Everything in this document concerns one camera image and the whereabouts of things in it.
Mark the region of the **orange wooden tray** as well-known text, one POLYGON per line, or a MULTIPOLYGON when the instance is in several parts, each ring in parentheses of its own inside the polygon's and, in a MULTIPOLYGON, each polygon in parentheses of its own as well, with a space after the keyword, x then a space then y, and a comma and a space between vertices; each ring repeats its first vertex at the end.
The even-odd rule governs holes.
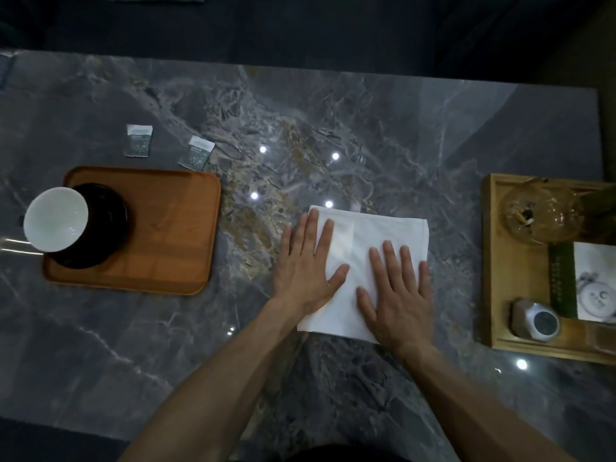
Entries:
POLYGON ((97 183, 122 196, 129 215, 127 242, 103 264, 84 270, 49 256, 42 275, 58 284, 166 295, 194 295, 210 277, 221 196, 210 172, 80 166, 64 184, 97 183))

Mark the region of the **white cloth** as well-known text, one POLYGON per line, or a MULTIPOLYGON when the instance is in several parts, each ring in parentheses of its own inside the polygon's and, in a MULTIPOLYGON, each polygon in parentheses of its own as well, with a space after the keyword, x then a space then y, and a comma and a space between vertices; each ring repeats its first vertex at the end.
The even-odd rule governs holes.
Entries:
POLYGON ((328 219, 334 222, 325 269, 327 278, 342 264, 348 264, 350 269, 345 283, 333 298, 320 310, 303 318, 297 325, 297 330, 378 344, 357 308, 357 287, 366 290, 373 305, 376 305, 377 301, 368 251, 374 247, 383 255, 382 244, 389 240, 399 256, 400 248, 407 246, 412 256, 414 272, 419 274, 419 264, 426 261, 428 255, 427 220, 386 217, 323 207, 318 207, 318 210, 318 239, 325 222, 328 219))

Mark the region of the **person's left hand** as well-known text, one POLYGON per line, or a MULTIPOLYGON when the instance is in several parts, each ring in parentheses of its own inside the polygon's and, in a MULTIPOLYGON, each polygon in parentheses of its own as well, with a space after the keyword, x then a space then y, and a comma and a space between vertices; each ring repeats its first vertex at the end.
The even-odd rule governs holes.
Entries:
POLYGON ((306 265, 299 260, 301 217, 297 225, 288 225, 282 232, 273 274, 273 301, 280 303, 296 323, 321 309, 333 298, 325 297, 325 290, 327 280, 334 274, 328 276, 326 267, 335 223, 328 218, 320 234, 317 229, 317 262, 315 265, 306 265))

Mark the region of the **person's left forearm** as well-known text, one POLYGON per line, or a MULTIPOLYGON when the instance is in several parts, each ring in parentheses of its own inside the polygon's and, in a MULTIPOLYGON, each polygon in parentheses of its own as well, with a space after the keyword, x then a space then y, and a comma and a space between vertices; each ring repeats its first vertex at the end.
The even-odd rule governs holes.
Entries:
POLYGON ((281 344, 305 314, 302 302, 289 295, 268 301, 165 399, 118 462, 225 462, 281 344))

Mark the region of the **glass ashtray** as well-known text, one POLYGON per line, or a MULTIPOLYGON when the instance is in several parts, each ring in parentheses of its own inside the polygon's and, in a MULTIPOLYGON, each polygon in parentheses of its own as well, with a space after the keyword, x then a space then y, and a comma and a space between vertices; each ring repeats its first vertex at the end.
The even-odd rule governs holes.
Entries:
POLYGON ((532 245, 573 241, 584 221, 580 196, 574 189, 542 177, 509 190, 498 204, 498 214, 510 235, 532 245))

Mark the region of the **black round saucer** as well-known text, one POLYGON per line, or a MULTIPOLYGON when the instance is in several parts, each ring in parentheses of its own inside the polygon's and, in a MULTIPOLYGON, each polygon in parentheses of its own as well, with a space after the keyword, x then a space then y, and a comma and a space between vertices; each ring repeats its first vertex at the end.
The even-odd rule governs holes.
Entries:
POLYGON ((68 269, 88 269, 104 263, 124 245, 129 214, 121 195, 109 186, 86 183, 73 186, 73 190, 88 205, 88 223, 74 244, 47 256, 68 269))

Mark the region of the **person's right forearm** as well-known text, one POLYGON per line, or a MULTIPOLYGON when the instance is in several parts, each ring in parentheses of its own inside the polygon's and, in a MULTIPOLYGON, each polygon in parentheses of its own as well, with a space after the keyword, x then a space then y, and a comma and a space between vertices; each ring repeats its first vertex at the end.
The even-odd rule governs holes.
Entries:
POLYGON ((577 462, 433 346, 408 343, 396 349, 396 356, 461 462, 577 462))

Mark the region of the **person's right hand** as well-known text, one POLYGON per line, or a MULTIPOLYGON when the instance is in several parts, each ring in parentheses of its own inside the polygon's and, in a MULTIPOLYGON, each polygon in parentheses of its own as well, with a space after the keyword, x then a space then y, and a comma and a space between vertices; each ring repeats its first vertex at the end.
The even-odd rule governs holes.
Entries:
POLYGON ((422 353, 432 347, 434 335, 432 299, 424 299, 419 294, 420 264, 416 274, 410 248, 400 248, 396 256, 402 265, 405 292, 397 295, 390 288, 385 258, 377 248, 370 248, 368 254, 376 285, 374 307, 378 313, 376 326, 368 330, 398 359, 417 363, 422 353))

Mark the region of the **light bamboo tray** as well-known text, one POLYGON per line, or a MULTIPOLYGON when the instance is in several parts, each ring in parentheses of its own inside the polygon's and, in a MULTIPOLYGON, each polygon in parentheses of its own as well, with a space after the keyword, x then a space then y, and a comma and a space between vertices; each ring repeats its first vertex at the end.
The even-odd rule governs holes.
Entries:
POLYGON ((548 248, 516 240, 499 220, 501 200, 528 180, 498 173, 482 179, 481 341, 498 350, 616 366, 616 356, 589 345, 582 321, 564 319, 561 333, 549 343, 522 339, 509 330, 510 302, 527 297, 547 304, 550 299, 548 248))

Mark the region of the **silver hexagonal timer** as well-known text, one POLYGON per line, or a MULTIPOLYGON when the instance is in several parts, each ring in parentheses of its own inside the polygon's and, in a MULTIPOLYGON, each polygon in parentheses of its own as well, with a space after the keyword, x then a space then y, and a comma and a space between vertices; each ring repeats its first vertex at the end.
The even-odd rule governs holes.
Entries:
POLYGON ((528 298, 519 298, 511 304, 509 328, 513 335, 537 342, 550 342, 561 333, 558 314, 528 298))

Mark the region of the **small white tea sachet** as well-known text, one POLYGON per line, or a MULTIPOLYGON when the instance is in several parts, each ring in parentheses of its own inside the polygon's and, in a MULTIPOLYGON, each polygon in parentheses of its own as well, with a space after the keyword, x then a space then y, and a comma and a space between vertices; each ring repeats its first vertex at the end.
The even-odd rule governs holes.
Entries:
POLYGON ((178 164, 185 169, 202 172, 215 146, 214 142, 193 135, 178 164))
POLYGON ((127 124, 127 144, 123 155, 130 158, 147 158, 153 135, 152 125, 127 124))

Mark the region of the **white ceramic bowl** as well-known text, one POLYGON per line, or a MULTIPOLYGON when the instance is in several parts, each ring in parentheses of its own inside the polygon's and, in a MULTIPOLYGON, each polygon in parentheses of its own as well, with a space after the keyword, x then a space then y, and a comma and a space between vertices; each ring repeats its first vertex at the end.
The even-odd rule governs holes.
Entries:
POLYGON ((64 186, 39 194, 28 206, 23 220, 27 241, 44 253, 71 247, 84 233, 89 208, 82 194, 64 186))

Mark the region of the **green and white card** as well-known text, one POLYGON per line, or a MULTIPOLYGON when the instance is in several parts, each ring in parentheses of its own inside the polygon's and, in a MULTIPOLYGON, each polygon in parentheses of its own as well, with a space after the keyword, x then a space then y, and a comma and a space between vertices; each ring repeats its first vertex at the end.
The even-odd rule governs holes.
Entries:
POLYGON ((550 305, 558 315, 616 324, 616 246, 552 244, 548 263, 550 305))

